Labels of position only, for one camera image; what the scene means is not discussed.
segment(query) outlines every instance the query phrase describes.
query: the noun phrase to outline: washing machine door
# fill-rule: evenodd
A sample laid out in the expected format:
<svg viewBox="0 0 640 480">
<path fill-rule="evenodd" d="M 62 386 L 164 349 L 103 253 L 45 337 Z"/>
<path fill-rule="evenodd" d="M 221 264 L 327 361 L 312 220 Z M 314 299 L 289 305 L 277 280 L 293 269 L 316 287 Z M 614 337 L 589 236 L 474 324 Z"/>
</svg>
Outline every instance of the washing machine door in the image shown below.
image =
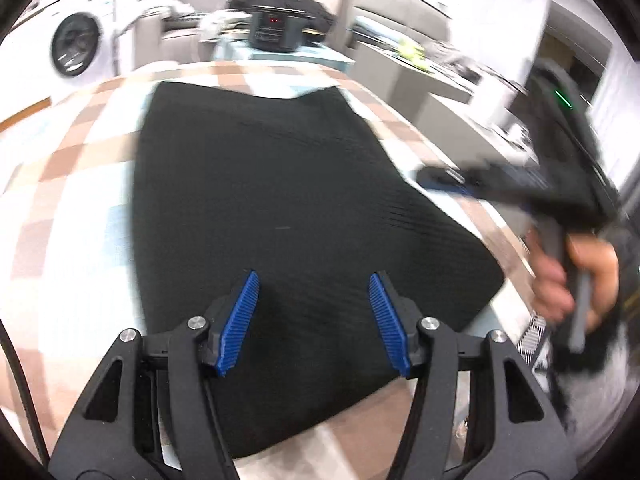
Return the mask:
<svg viewBox="0 0 640 480">
<path fill-rule="evenodd" d="M 67 77 L 81 74 L 94 60 L 100 42 L 96 19 L 85 12 L 67 16 L 51 40 L 51 61 L 56 71 Z"/>
</svg>

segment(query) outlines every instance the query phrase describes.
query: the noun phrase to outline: green light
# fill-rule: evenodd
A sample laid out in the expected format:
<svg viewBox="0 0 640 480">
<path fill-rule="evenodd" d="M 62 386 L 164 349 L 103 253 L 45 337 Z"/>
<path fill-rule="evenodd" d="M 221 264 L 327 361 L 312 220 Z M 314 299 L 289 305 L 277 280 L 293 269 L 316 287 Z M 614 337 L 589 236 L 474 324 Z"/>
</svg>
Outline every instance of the green light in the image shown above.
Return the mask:
<svg viewBox="0 0 640 480">
<path fill-rule="evenodd" d="M 564 97 L 558 90 L 555 90 L 556 95 L 562 99 L 562 102 L 567 105 L 569 108 L 571 108 L 572 110 L 574 109 L 574 107 L 571 106 L 571 103 L 569 101 L 566 100 L 566 97 Z"/>
</svg>

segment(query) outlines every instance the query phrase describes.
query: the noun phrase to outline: black towel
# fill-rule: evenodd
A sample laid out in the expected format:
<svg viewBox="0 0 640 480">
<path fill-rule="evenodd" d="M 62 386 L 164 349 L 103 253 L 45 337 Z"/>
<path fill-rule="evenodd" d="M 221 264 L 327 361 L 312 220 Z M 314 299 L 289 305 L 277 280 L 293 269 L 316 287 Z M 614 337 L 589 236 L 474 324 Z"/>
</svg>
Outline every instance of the black towel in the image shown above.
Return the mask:
<svg viewBox="0 0 640 480">
<path fill-rule="evenodd" d="M 504 279 L 480 240 L 401 178 L 337 88 L 286 100 L 160 83 L 132 229 L 150 333 L 202 314 L 242 269 L 260 276 L 238 364 L 213 386 L 234 457 L 396 377 L 369 306 L 373 272 L 454 330 Z"/>
</svg>

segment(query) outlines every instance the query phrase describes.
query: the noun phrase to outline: yellow object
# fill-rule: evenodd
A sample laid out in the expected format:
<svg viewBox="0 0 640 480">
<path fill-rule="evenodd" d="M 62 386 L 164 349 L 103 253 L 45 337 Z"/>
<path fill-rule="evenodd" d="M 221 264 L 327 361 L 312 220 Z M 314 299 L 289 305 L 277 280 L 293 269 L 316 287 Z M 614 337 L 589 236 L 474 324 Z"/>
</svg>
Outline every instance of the yellow object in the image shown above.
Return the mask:
<svg viewBox="0 0 640 480">
<path fill-rule="evenodd" d="M 429 65 L 424 58 L 424 48 L 417 41 L 411 38 L 402 38 L 398 45 L 398 54 L 416 68 L 425 72 L 429 71 Z"/>
</svg>

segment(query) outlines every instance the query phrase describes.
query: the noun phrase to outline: metal screw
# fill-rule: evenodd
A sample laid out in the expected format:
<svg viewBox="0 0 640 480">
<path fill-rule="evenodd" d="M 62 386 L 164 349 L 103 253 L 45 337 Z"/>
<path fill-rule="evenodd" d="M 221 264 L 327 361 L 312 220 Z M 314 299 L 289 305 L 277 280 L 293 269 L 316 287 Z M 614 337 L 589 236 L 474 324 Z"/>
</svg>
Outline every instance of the metal screw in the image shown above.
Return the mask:
<svg viewBox="0 0 640 480">
<path fill-rule="evenodd" d="M 459 184 L 465 183 L 465 177 L 460 175 L 457 171 L 454 171 L 451 168 L 449 168 L 448 170 L 445 170 L 445 173 L 447 173 L 451 178 L 453 178 L 453 180 L 457 181 L 457 183 Z"/>
<path fill-rule="evenodd" d="M 491 339 L 497 343 L 504 343 L 507 341 L 507 335 L 502 330 L 491 330 Z"/>
<path fill-rule="evenodd" d="M 192 330 L 202 328 L 206 324 L 207 324 L 207 320 L 204 319 L 202 316 L 192 317 L 190 320 L 187 321 L 187 326 Z"/>
<path fill-rule="evenodd" d="M 133 341 L 136 338 L 136 331 L 132 328 L 126 328 L 122 332 L 120 332 L 120 341 L 128 343 L 129 341 Z"/>
<path fill-rule="evenodd" d="M 422 328 L 425 330 L 436 330 L 440 326 L 440 322 L 434 317 L 424 317 L 420 322 Z"/>
</svg>

